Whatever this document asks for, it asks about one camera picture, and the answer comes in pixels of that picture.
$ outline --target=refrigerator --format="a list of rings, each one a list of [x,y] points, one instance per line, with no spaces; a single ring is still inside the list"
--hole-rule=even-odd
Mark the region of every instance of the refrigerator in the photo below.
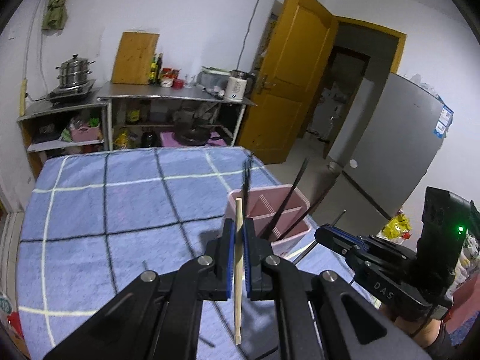
[[[342,210],[337,227],[377,234],[397,214],[442,145],[452,112],[411,81],[390,73],[350,161],[313,217],[321,225]]]

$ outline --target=wooden cutting board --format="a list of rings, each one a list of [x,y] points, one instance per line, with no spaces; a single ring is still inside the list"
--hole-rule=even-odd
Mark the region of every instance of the wooden cutting board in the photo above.
[[[113,65],[112,83],[148,84],[159,34],[124,32]]]

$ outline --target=refrigerator sticker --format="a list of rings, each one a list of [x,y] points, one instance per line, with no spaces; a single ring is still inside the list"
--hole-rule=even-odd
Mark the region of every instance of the refrigerator sticker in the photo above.
[[[453,111],[448,108],[446,105],[443,106],[442,113],[440,114],[440,117],[438,120],[442,122],[444,126],[448,126],[448,123],[450,122],[450,118],[452,117]]]
[[[434,133],[437,137],[441,138],[441,137],[443,137],[443,134],[445,133],[445,129],[446,129],[446,128],[447,128],[447,127],[445,127],[440,121],[438,121],[438,122],[437,122],[437,127],[435,127],[435,130],[433,131],[433,133]]]

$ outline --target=blue plaid tablecloth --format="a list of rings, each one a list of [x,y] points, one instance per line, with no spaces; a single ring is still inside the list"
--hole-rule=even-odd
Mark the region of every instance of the blue plaid tablecloth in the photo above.
[[[17,264],[32,359],[136,278],[144,262],[162,274],[202,254],[220,234],[227,195],[241,187],[246,157],[240,147],[161,148],[47,161],[25,214]],[[277,184],[254,159],[251,186]],[[309,233],[298,247],[312,240]],[[342,258],[322,246],[299,268],[334,269],[351,279]],[[204,302],[199,359],[253,359],[278,344],[273,302],[243,299],[241,346],[232,333],[233,301]]]

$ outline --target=stove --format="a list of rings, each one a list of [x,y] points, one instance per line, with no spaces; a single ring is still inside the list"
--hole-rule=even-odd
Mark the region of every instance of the stove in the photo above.
[[[85,84],[70,88],[57,87],[46,96],[46,99],[54,104],[81,101],[88,95],[94,82],[94,79],[90,79]]]

